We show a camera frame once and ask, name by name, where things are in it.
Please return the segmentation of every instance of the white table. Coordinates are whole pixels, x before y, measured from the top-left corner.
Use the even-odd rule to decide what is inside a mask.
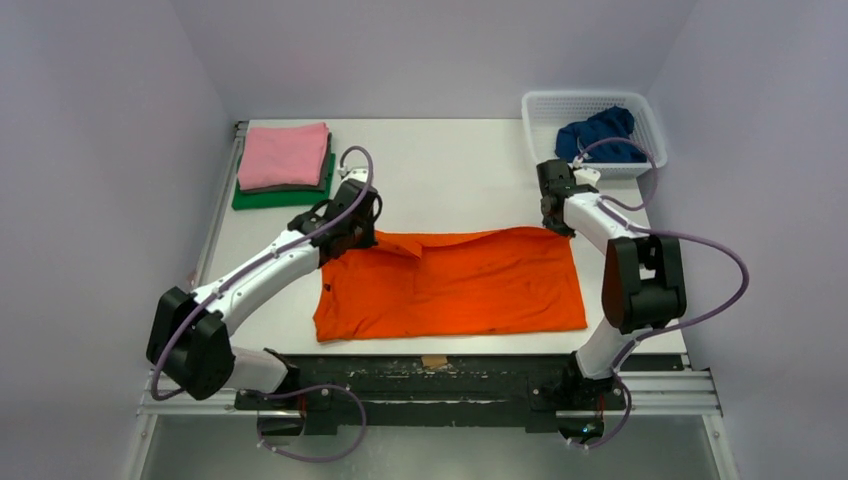
[[[315,120],[254,120],[255,126],[296,126]],[[535,165],[519,120],[327,120],[333,151],[367,148],[375,163],[375,183],[384,200],[377,228],[389,232],[475,232],[539,226]],[[351,165],[364,164],[351,154]],[[234,211],[231,169],[226,201],[211,232],[202,281],[231,271],[264,248],[288,221],[308,207]],[[635,204],[635,180],[601,182],[603,193]],[[644,212],[628,214],[647,224]],[[272,348],[285,354],[565,354],[578,349],[601,321],[604,259],[585,238],[573,240],[586,330],[520,335],[475,335],[339,341],[319,344],[312,315],[318,305],[321,274],[314,272],[260,307],[235,333],[238,347]],[[645,341],[637,353],[686,352],[672,332]]]

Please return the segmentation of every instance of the orange cloth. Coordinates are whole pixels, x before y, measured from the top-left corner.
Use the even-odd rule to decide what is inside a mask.
[[[377,242],[321,268],[319,342],[586,328],[568,238],[520,227]]]

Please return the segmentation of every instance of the green cloth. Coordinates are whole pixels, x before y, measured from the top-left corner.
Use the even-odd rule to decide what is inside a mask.
[[[330,168],[327,170],[327,186],[323,192],[267,192],[244,193],[236,179],[236,191],[233,193],[233,210],[250,210],[255,208],[294,207],[300,205],[315,205],[321,200],[330,198],[330,187],[333,183],[333,173],[336,166],[336,154],[330,154]]]

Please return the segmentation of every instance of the pink cloth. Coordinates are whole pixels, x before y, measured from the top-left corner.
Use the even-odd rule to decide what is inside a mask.
[[[318,185],[327,153],[326,123],[294,128],[251,128],[238,171],[242,190]]]

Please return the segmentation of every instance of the navy blue garment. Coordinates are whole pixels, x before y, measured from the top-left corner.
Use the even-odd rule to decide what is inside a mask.
[[[574,122],[559,129],[554,153],[568,161],[598,140],[609,137],[630,138],[633,133],[633,115],[626,108],[610,107],[582,122]],[[636,147],[622,142],[608,143],[589,152],[586,163],[639,163],[648,158]]]

